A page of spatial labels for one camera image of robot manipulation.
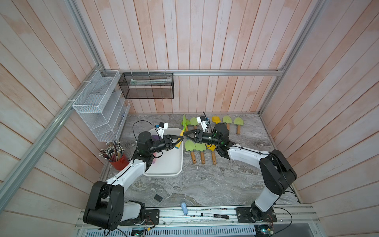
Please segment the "green spade wooden handle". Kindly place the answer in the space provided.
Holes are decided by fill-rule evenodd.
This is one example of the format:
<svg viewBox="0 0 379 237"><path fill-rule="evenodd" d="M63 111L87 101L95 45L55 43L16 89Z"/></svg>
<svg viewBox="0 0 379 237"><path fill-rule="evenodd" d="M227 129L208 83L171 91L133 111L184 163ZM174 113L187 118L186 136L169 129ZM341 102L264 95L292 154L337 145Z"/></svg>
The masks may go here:
<svg viewBox="0 0 379 237"><path fill-rule="evenodd" d="M237 130L236 130L237 135L240 135L241 127L244 125L244 120L240 117L237 117L234 120L234 124L237 125Z"/></svg>

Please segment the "narrow green trowel wooden handle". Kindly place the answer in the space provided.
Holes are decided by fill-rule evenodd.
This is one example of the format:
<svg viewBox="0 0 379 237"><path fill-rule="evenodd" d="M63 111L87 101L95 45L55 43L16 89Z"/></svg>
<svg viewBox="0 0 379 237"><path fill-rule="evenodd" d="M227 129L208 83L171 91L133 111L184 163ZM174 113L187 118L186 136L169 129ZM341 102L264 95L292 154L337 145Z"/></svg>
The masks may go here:
<svg viewBox="0 0 379 237"><path fill-rule="evenodd" d="M196 143L195 147L197 151L200 151L201 163L204 165L205 164L204 151L206 151L206 145L205 143Z"/></svg>

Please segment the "light green shovel wide blade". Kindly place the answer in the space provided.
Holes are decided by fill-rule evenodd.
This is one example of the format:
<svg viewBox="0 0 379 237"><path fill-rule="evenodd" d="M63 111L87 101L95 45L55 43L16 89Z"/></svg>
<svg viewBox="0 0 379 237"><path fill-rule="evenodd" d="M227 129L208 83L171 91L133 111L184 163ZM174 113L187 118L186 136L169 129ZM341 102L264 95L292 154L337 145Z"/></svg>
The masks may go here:
<svg viewBox="0 0 379 237"><path fill-rule="evenodd" d="M194 154L194 150L196 149L195 144L191 140L187 140L185 142L185 149L186 149L186 151L190 152L193 164L196 164L196 158L195 158L195 154Z"/></svg>

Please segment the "olive green pointed shovel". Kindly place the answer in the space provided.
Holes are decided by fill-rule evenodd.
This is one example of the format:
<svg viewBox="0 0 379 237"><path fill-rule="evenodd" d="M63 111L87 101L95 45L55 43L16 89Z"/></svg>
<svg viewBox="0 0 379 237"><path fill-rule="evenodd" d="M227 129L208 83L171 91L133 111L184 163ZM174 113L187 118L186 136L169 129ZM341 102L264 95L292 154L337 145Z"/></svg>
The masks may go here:
<svg viewBox="0 0 379 237"><path fill-rule="evenodd" d="M193 126L193 129L197 129L198 121L196 117L190 119L190 125Z"/></svg>

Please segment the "green shovel yellow blue handle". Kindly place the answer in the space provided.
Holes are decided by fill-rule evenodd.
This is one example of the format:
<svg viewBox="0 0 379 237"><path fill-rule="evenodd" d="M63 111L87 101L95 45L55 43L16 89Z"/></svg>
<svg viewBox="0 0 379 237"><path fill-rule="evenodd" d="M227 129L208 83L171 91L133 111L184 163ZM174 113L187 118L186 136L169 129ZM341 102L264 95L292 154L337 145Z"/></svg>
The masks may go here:
<svg viewBox="0 0 379 237"><path fill-rule="evenodd" d="M183 115L183 120L182 120L182 126L183 126L183 129L181 131L181 136L183 136L184 132L185 131L188 131L188 125L190 124L190 121L186 118L185 115ZM183 141L183 138L179 139L179 143L175 146L176 149L179 149L181 144L182 144L182 141Z"/></svg>

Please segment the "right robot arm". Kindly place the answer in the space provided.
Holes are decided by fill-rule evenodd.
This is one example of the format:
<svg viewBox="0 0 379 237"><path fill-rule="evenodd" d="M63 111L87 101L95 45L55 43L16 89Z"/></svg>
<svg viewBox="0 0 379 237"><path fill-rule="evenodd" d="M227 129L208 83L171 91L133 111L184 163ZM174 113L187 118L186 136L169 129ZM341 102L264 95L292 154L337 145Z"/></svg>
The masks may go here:
<svg viewBox="0 0 379 237"><path fill-rule="evenodd" d="M251 204L248 214L249 222L261 222L297 179L297 174L279 150L266 152L245 148L231 141L229 134L225 123L215 125L213 133L204 132L202 129L184 132L184 136L194 143L215 145L221 157L247 163L261 171L265 187Z"/></svg>

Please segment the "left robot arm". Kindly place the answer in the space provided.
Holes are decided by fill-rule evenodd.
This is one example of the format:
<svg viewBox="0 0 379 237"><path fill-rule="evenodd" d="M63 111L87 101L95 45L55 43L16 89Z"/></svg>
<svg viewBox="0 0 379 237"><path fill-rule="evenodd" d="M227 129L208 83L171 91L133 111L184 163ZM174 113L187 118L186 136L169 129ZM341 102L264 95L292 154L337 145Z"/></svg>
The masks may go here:
<svg viewBox="0 0 379 237"><path fill-rule="evenodd" d="M154 154L174 149L183 136L163 135L153 140L148 132L139 134L132 161L114 178L97 181L92 186L84 211L83 222L113 231L123 221L141 224L146 219L145 204L139 201L124 201L125 190L152 165Z"/></svg>

